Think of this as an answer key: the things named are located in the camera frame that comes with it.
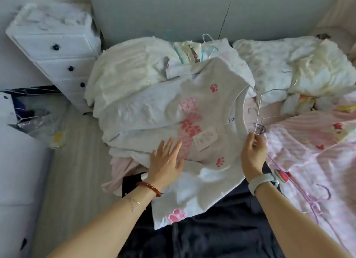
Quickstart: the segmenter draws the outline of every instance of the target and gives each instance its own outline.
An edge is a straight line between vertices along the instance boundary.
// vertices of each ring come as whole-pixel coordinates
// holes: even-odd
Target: floor
[[[67,132],[66,145],[53,153],[31,258],[46,257],[118,200],[101,190],[111,177],[111,157],[101,140],[98,120],[82,115],[63,96],[54,99],[57,106],[66,108],[60,122],[61,130]]]

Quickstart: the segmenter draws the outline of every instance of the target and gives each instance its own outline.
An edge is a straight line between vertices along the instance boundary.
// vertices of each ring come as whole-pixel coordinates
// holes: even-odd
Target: black pants
[[[270,172],[265,164],[265,173]],[[129,193],[140,175],[125,177]],[[154,230],[151,204],[139,218],[121,258],[284,257],[256,197],[244,180],[207,212]]]

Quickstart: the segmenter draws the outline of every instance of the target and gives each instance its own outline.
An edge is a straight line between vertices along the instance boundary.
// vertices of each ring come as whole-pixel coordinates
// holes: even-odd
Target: person's left arm
[[[162,191],[172,184],[183,170],[183,162],[176,167],[182,142],[170,154],[173,140],[164,147],[164,141],[151,155],[151,166],[145,182]],[[114,258],[125,244],[137,220],[156,196],[146,186],[138,186],[111,208],[98,215],[69,241],[63,243],[47,258]]]

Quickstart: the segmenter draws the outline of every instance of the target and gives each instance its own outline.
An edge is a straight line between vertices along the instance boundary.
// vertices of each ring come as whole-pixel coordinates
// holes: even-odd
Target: smartwatch
[[[254,178],[253,180],[251,180],[251,182],[248,185],[248,189],[250,190],[250,192],[252,193],[252,195],[255,195],[255,190],[257,188],[257,186],[259,186],[260,184],[262,184],[263,182],[272,182],[272,184],[277,188],[279,185],[279,181],[278,179],[271,173],[268,174],[263,174],[260,175],[256,178]]]

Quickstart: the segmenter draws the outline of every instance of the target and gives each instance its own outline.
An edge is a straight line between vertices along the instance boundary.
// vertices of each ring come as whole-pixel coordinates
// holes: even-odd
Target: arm
[[[262,174],[266,157],[267,149],[263,138],[249,134],[241,155],[243,172],[248,182]],[[337,242],[308,216],[296,209],[270,182],[260,184],[255,190],[255,195],[287,258],[350,257]]]
[[[176,168],[176,159],[182,142],[173,148],[170,139],[164,147],[161,142],[151,155],[151,166],[145,180],[158,190],[172,184],[183,170],[183,161]],[[63,243],[47,258],[114,258],[130,235],[134,225],[156,193],[145,186],[138,186],[111,208],[101,213],[83,227],[69,241]]]

